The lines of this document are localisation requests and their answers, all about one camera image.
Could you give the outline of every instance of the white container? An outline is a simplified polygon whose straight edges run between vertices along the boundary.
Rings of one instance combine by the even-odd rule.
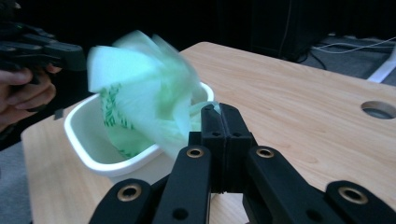
[[[214,93],[201,83],[203,94],[198,101],[213,101]],[[175,160],[157,145],[152,145],[129,160],[123,158],[110,143],[98,94],[76,106],[64,122],[66,135],[82,162],[98,175],[107,176],[113,183],[127,178],[141,179],[154,184],[172,171]]]

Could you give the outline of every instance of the metal screw hole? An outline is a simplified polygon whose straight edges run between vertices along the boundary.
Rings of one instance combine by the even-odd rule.
[[[204,152],[200,148],[192,148],[187,151],[187,156],[191,158],[200,158],[204,156]]]
[[[130,202],[142,194],[142,188],[138,184],[127,185],[119,190],[117,197],[122,202]]]
[[[357,204],[368,203],[369,200],[362,192],[352,189],[349,187],[341,187],[338,189],[338,193],[347,201]]]
[[[257,155],[263,158],[273,158],[275,156],[274,152],[268,148],[259,148],[256,150]]]

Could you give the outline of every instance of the human hand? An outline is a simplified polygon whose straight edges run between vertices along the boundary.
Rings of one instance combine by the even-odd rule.
[[[61,68],[47,66],[47,71],[58,73]],[[43,70],[37,70],[39,84],[29,84],[32,72],[0,70],[0,132],[8,125],[26,119],[36,112],[29,109],[48,104],[56,94],[55,86]]]

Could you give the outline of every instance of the table surface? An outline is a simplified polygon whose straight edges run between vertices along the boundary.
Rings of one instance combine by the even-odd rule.
[[[237,107],[259,145],[279,150],[321,190],[335,180],[366,187],[396,209],[396,119],[361,105],[396,106],[396,88],[202,42],[181,54],[216,100]],[[34,223],[87,223],[112,184],[79,160],[64,117],[22,134]],[[247,223],[240,194],[216,196],[210,223]]]

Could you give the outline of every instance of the plastic bag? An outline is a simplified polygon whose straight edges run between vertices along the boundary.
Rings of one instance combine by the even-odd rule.
[[[160,37],[132,32],[88,55],[89,91],[100,93],[109,140],[125,158],[158,144],[175,158],[200,131],[200,80]]]

